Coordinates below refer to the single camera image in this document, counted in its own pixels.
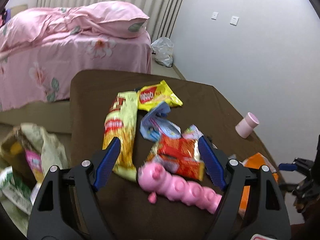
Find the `red snack package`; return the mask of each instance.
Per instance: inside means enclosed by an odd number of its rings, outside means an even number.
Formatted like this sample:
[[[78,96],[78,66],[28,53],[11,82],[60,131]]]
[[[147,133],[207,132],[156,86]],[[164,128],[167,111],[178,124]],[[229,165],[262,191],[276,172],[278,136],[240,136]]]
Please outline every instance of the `red snack package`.
[[[200,160],[197,139],[171,139],[163,134],[151,149],[147,161],[161,163],[171,173],[203,180],[204,163]]]

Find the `silver screw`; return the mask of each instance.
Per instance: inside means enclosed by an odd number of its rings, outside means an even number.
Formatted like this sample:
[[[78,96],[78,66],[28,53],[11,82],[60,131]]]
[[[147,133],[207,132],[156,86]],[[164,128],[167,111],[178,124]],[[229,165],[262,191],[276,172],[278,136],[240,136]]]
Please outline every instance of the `silver screw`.
[[[267,165],[263,165],[263,166],[262,166],[262,170],[265,171],[265,172],[267,172],[267,171],[269,171],[270,169],[269,169],[269,167],[268,167]]]
[[[58,169],[58,167],[56,165],[53,165],[50,167],[51,172],[55,172],[55,171],[57,171],[57,169]]]
[[[235,159],[231,159],[231,160],[229,161],[229,163],[230,163],[231,166],[237,166],[237,165],[239,164],[238,161],[235,160]]]
[[[88,160],[85,160],[85,161],[83,161],[83,162],[81,163],[81,165],[84,166],[84,167],[88,167],[90,164],[91,164],[91,162],[88,161]]]

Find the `trash bag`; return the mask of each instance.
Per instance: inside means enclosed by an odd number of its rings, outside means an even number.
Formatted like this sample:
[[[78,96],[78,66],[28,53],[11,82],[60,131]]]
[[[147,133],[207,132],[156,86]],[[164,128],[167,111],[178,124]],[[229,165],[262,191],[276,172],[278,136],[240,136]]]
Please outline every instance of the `trash bag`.
[[[156,62],[166,67],[172,67],[173,42],[166,37],[161,37],[151,44],[156,52]]]

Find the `pink cup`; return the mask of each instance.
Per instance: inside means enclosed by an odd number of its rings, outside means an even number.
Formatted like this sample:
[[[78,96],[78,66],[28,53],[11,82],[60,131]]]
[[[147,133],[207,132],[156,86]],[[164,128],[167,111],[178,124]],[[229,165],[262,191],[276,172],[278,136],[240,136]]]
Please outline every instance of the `pink cup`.
[[[246,139],[258,124],[259,120],[254,114],[247,113],[245,118],[237,124],[236,131],[242,138]]]

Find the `pink bedsheet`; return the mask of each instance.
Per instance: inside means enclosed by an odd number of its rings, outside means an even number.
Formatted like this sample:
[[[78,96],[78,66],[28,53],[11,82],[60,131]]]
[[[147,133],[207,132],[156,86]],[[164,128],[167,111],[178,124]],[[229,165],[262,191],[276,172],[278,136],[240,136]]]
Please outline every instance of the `pink bedsheet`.
[[[151,73],[149,34],[123,39],[81,33],[52,34],[41,46],[0,60],[0,111],[33,101],[69,98],[72,78],[85,69]]]

